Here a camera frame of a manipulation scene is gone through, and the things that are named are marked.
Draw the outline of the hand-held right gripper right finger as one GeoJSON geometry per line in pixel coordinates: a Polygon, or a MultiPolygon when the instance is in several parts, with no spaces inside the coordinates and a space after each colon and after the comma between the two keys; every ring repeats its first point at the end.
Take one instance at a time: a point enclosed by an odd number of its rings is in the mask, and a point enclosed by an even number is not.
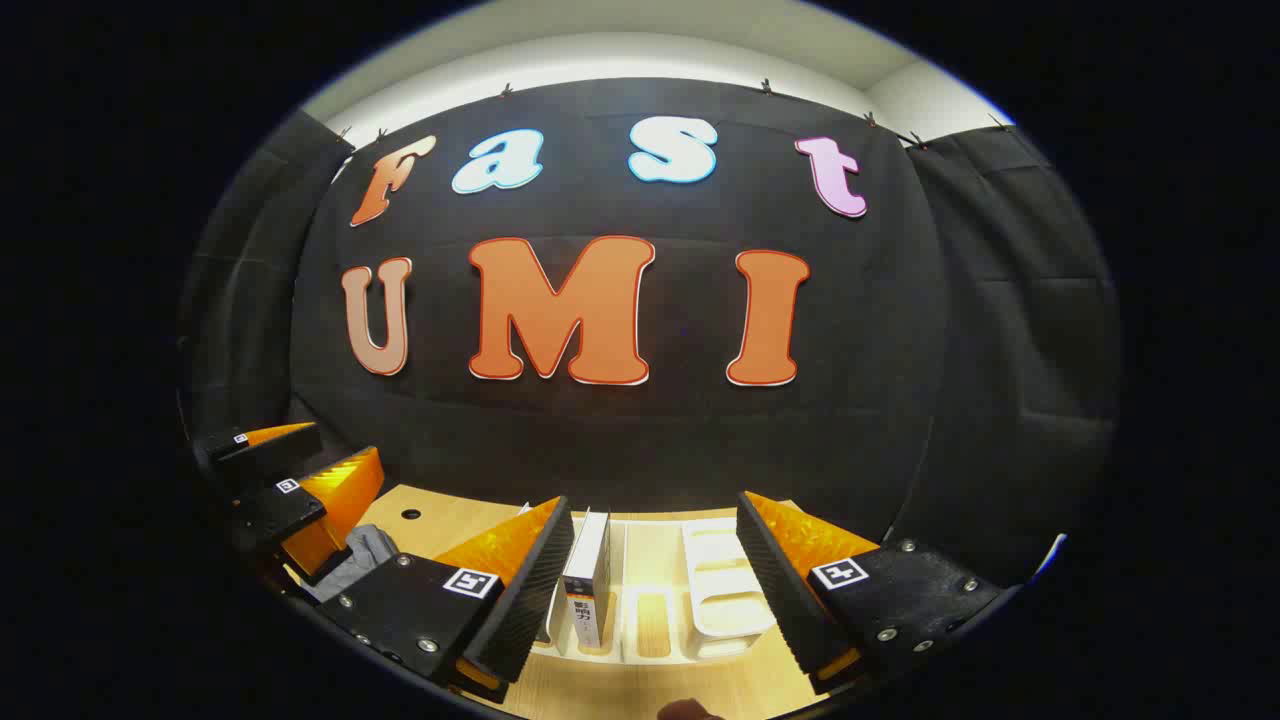
{"type": "Polygon", "coordinates": [[[736,525],[783,642],[818,694],[896,682],[1006,603],[1002,585],[915,538],[877,544],[748,491],[736,525]]]}

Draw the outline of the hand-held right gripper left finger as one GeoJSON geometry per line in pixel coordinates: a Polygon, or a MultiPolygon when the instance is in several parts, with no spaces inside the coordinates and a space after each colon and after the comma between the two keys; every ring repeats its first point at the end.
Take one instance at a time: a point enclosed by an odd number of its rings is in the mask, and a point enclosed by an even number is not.
{"type": "Polygon", "coordinates": [[[570,501],[557,496],[434,559],[398,553],[317,611],[407,673],[500,703],[572,547],[570,501]]]}

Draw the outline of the white portrait cover book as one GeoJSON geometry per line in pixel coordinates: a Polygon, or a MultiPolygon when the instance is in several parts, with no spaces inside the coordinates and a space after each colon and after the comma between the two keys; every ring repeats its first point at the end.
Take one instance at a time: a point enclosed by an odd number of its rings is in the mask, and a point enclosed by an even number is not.
{"type": "Polygon", "coordinates": [[[588,510],[561,580],[580,648],[604,650],[611,628],[611,512],[588,510]]]}

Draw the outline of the white bookshelf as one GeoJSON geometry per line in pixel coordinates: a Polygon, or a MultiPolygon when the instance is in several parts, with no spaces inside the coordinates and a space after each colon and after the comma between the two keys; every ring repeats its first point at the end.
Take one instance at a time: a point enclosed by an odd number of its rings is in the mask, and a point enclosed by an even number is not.
{"type": "Polygon", "coordinates": [[[713,664],[746,653],[776,625],[733,518],[612,518],[607,547],[604,644],[580,644],[571,603],[557,591],[535,655],[586,664],[713,664]]]}

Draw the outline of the grey schoolbag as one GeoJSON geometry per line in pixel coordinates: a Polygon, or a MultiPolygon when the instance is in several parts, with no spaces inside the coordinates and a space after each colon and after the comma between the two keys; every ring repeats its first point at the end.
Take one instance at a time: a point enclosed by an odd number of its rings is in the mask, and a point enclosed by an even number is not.
{"type": "Polygon", "coordinates": [[[351,555],[323,579],[315,583],[302,582],[301,587],[317,602],[323,603],[342,594],[399,552],[393,538],[374,524],[356,527],[348,534],[347,544],[351,555]]]}

